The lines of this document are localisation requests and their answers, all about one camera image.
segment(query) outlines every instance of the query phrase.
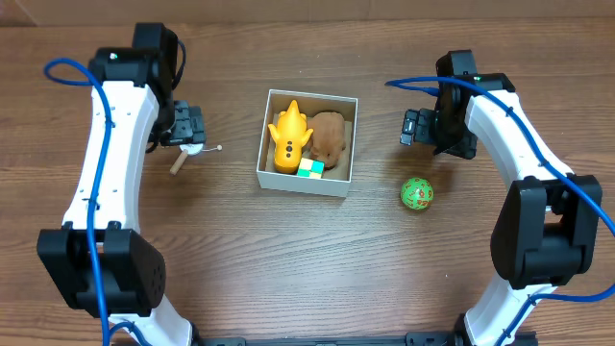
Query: small cube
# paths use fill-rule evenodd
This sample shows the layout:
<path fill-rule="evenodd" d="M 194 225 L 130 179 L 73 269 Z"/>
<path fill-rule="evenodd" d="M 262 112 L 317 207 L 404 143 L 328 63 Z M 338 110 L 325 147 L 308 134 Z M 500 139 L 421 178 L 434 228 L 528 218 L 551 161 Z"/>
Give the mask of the small cube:
<path fill-rule="evenodd" d="M 301 161 L 299 162 L 299 170 L 297 171 L 297 176 L 311 179 L 321 179 L 323 177 L 324 170 L 324 162 L 301 158 Z"/>

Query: stuffed animal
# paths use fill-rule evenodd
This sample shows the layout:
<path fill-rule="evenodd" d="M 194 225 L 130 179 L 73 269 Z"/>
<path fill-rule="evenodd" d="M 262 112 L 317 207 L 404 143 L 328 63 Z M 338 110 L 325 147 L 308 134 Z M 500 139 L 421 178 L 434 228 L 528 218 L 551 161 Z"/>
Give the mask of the stuffed animal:
<path fill-rule="evenodd" d="M 307 145 L 313 160 L 322 161 L 333 168 L 346 149 L 344 117 L 334 111 L 323 111 L 307 121 L 307 128 L 314 130 Z"/>

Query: green ball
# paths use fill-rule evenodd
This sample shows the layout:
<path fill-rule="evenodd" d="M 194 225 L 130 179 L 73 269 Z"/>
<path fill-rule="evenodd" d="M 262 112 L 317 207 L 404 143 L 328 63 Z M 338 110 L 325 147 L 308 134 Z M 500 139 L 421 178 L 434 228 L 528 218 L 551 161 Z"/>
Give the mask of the green ball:
<path fill-rule="evenodd" d="M 402 202 L 412 210 L 428 208 L 433 201 L 433 188 L 430 182 L 421 178 L 410 178 L 402 186 Z"/>

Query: table surface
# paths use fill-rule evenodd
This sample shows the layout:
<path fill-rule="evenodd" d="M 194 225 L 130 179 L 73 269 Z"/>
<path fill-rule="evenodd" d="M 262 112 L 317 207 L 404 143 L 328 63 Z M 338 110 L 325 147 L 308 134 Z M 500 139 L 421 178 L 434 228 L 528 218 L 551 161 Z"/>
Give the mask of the table surface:
<path fill-rule="evenodd" d="M 599 179 L 615 213 L 610 18 L 170 27 L 188 49 L 175 96 L 203 108 L 208 145 L 224 150 L 188 158 L 176 177 L 179 149 L 146 156 L 139 218 L 166 260 L 166 294 L 204 336 L 447 331 L 476 303 L 494 273 L 489 239 L 506 188 L 481 144 L 472 161 L 400 145 L 404 110 L 433 99 L 383 85 L 433 75 L 449 50 L 471 48 L 480 72 L 505 72 L 545 142 Z M 100 344 L 98 320 L 66 306 L 36 254 L 39 230 L 61 225 L 75 192 L 90 126 L 90 90 L 46 81 L 42 67 L 127 46 L 132 30 L 0 29 L 1 345 Z M 346 199 L 260 189 L 270 88 L 358 98 Z M 434 186 L 427 212 L 400 202 L 415 176 Z M 614 265 L 601 224 L 591 269 L 559 291 L 601 291 Z M 546 345 L 612 345 L 614 326 L 614 300 L 543 302 L 523 329 Z"/>

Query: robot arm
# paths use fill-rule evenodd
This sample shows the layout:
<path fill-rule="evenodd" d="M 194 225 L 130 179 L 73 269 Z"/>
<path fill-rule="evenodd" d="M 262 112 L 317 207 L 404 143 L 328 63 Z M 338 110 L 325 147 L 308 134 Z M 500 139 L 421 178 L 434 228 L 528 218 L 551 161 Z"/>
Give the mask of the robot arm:
<path fill-rule="evenodd" d="M 542 138 L 529 123 L 521 108 L 519 96 L 507 90 L 494 90 L 491 93 L 512 107 L 526 124 L 545 158 L 562 174 L 573 171 L 560 161 L 547 147 Z M 474 96 L 468 103 L 465 124 L 468 130 L 482 141 L 491 159 L 496 164 L 504 185 L 509 188 L 512 182 L 533 176 L 538 180 L 554 180 L 555 177 L 543 167 L 535 157 L 521 130 L 511 117 L 484 96 Z"/>
<path fill-rule="evenodd" d="M 37 244 L 41 261 L 71 308 L 112 323 L 132 322 L 145 340 L 163 346 L 189 346 L 199 339 L 164 295 L 164 258 L 140 236 L 138 224 L 148 142 L 151 148 L 205 142 L 201 110 L 172 98 L 177 46 L 175 34 L 162 24 L 137 24 L 132 48 L 101 48 L 88 68 L 102 83 L 113 122 L 94 216 L 110 316 L 99 315 L 86 246 L 87 199 L 105 134 L 105 112 L 95 89 L 77 191 L 61 229 L 42 230 Z"/>
<path fill-rule="evenodd" d="M 549 150 L 526 118 L 515 88 L 504 74 L 479 74 L 470 51 L 449 52 L 436 63 L 438 77 L 454 77 L 487 89 L 512 107 L 551 165 L 600 204 L 602 190 L 593 176 L 576 176 Z M 496 274 L 457 332 L 464 345 L 491 346 L 510 326 L 530 295 L 551 293 L 589 269 L 598 216 L 543 167 L 514 120 L 485 96 L 440 84 L 435 110 L 408 110 L 400 142 L 435 145 L 434 154 L 472 159 L 480 139 L 508 188 L 491 236 Z M 561 215 L 546 224 L 545 213 Z M 505 336 L 514 342 L 520 322 Z"/>

